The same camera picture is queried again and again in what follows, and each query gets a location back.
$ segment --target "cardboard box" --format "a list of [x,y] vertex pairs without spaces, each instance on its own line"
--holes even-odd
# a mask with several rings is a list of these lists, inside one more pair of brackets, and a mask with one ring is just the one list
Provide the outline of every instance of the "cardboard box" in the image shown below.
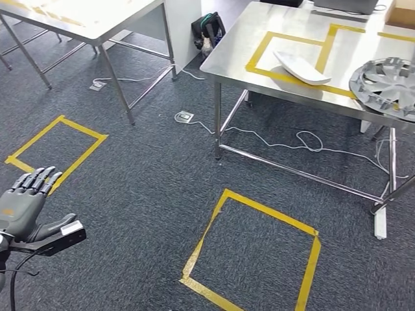
[[415,29],[415,0],[395,0],[386,14],[386,25]]

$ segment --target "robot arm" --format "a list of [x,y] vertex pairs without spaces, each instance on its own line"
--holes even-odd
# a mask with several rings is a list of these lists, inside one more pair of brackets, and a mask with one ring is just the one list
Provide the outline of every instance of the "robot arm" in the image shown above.
[[[5,270],[11,251],[51,256],[86,238],[75,214],[48,225],[36,222],[48,194],[62,175],[49,177],[54,169],[38,168],[22,175],[0,197],[0,271]],[[0,292],[5,279],[0,272]]]

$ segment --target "black bag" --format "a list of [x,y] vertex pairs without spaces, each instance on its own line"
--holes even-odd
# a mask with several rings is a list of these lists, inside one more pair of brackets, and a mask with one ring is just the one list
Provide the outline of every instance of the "black bag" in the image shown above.
[[218,36],[223,37],[226,33],[218,12],[202,16],[198,20],[193,22],[191,27],[195,38],[195,45],[199,50],[201,49],[203,44],[202,34],[203,34],[205,38],[209,38],[212,43],[212,46],[215,48],[216,46],[216,38]]

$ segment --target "yellow tape outline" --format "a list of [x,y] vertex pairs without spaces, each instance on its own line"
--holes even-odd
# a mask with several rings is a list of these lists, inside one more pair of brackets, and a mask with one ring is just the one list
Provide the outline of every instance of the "yellow tape outline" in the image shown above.
[[194,265],[196,264],[199,255],[200,254],[200,250],[203,245],[203,241],[205,237],[206,236],[208,231],[210,229],[210,226],[213,223],[215,218],[218,216],[218,214],[221,211],[221,207],[228,198],[231,198],[237,202],[240,202],[240,203],[252,207],[253,209],[256,209],[257,211],[260,211],[269,216],[272,216],[274,218],[277,218],[277,220],[280,220],[282,222],[292,225],[293,227],[300,229],[302,231],[304,231],[305,233],[308,233],[309,235],[314,237],[313,241],[313,245],[311,246],[311,249],[310,251],[308,262],[307,264],[305,272],[304,273],[304,277],[302,281],[300,290],[299,292],[297,302],[294,309],[295,311],[305,311],[305,306],[307,304],[307,300],[308,299],[308,294],[310,293],[310,290],[311,288],[311,283],[313,282],[313,278],[314,276],[316,266],[317,264],[320,250],[321,249],[321,244],[318,239],[318,231],[309,225],[303,224],[294,218],[286,216],[285,214],[276,211],[274,209],[266,207],[265,205],[262,205],[261,203],[251,200],[249,198],[241,196],[240,194],[237,194],[236,192],[233,192],[229,189],[225,189],[222,195],[219,198],[219,200],[216,204],[216,206],[213,209],[213,212],[212,213],[212,217],[210,218],[210,221],[208,223],[203,235],[202,235],[202,238],[197,244],[196,248],[193,251],[193,253],[187,260],[187,262],[186,262],[186,265],[184,265],[184,268],[183,268],[182,277],[181,279],[180,279],[180,282],[187,286],[188,288],[190,288],[191,290],[194,290],[194,292],[197,292],[200,295],[203,295],[203,297],[206,297],[206,299],[217,306],[219,306],[220,308],[222,308],[225,311],[243,311],[239,306],[237,306],[229,300],[227,300],[226,298],[221,297],[221,295],[218,295],[212,290],[209,290],[209,288],[203,284],[200,284],[200,282],[197,282],[190,277],[190,273],[194,268]]
[[[361,28],[349,27],[349,26],[333,24],[333,23],[330,24],[329,30],[327,33],[326,39],[324,41],[311,40],[308,38],[290,36],[286,34],[279,34],[277,32],[268,31],[265,34],[265,36],[262,39],[262,41],[259,43],[258,48],[253,53],[252,58],[246,64],[246,66],[245,66],[245,68],[246,71],[249,71],[250,73],[256,73],[259,75],[268,76],[269,78],[280,80],[283,82],[296,84],[299,86],[308,87],[311,89],[318,89],[321,91],[327,91],[327,92],[330,92],[333,94],[355,99],[356,97],[348,89],[341,89],[339,87],[334,87],[334,86],[311,86],[310,84],[304,83],[292,75],[285,75],[283,73],[274,73],[272,71],[264,70],[264,69],[260,69],[256,67],[258,62],[259,62],[259,60],[262,57],[264,52],[267,49],[267,47],[273,38],[282,38],[282,39],[286,39],[286,40],[321,46],[321,50],[320,52],[320,55],[318,56],[318,59],[316,63],[315,68],[317,71],[320,71],[321,73],[324,73],[324,69],[326,68],[327,62],[330,56],[330,53],[333,48],[334,40],[339,30],[358,32],[361,34],[366,33],[364,29],[361,29]],[[378,32],[378,35],[385,37],[385,38],[392,38],[392,39],[396,39],[396,40],[402,40],[402,41],[415,43],[415,38],[412,38],[412,37],[399,36],[396,34],[387,34],[385,32]]]
[[51,192],[49,192],[49,195],[51,195],[54,193],[57,188],[60,186],[63,182],[64,182],[67,178],[68,178],[72,172],[76,170],[77,167],[81,165],[83,161],[85,161],[86,158],[90,156],[92,152],[94,152],[95,149],[97,149],[99,145],[101,145],[102,142],[104,142],[108,135],[103,135],[98,132],[94,132],[92,130],[90,130],[89,128],[86,128],[85,126],[82,126],[80,124],[75,123],[71,120],[65,119],[64,115],[60,115],[55,120],[51,122],[48,126],[45,127],[43,130],[41,130],[38,134],[35,135],[33,138],[30,139],[29,141],[26,142],[26,144],[23,145],[22,147],[19,148],[15,153],[8,156],[5,163],[6,164],[11,164],[14,165],[16,167],[20,168],[20,170],[27,172],[27,173],[32,173],[35,171],[34,168],[26,164],[21,160],[17,159],[18,156],[23,153],[25,150],[28,149],[29,147],[32,146],[33,144],[36,143],[39,139],[42,138],[43,135],[48,133],[48,131],[51,130],[54,126],[56,126],[57,123],[63,123],[65,125],[70,126],[71,128],[73,128],[75,130],[85,133],[86,135],[89,135],[91,137],[95,138],[97,141],[95,141],[94,144],[90,146],[88,149],[85,151],[83,154],[82,154],[79,158],[78,158],[76,161],[70,165],[67,170],[64,171],[60,178],[59,178],[53,187],[51,189]]

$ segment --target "black cable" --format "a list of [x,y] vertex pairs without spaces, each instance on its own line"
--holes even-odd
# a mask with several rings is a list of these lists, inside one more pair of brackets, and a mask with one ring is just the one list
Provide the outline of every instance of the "black cable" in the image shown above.
[[13,272],[12,278],[11,279],[11,310],[11,311],[16,311],[16,301],[14,300],[14,284],[16,283],[16,276],[17,272],[25,263],[26,263],[28,260],[31,259],[32,257],[34,257],[36,255],[38,255],[38,252],[32,253],[27,257],[25,257],[22,261],[20,261],[18,265],[16,266],[16,269]]
[[[385,10],[386,10],[387,8],[388,8],[388,7],[386,6],[386,5],[376,5],[376,6],[375,6],[375,8],[373,9],[373,11],[380,12],[380,11],[385,11]],[[348,15],[367,15],[367,14],[365,14],[365,13],[344,11],[344,10],[339,10],[339,9],[336,9],[336,8],[332,8],[332,9],[328,10],[328,11],[344,12],[344,13],[347,13],[347,14],[348,14]]]
[[0,270],[0,273],[2,272],[12,272],[12,271],[16,271],[16,272],[20,272],[20,273],[26,273],[27,275],[29,275],[31,277],[36,277],[36,275],[39,275],[39,271],[36,272],[36,273],[33,273],[33,272],[29,272],[29,271],[20,271],[20,270],[15,270],[15,269],[5,269],[5,270]]

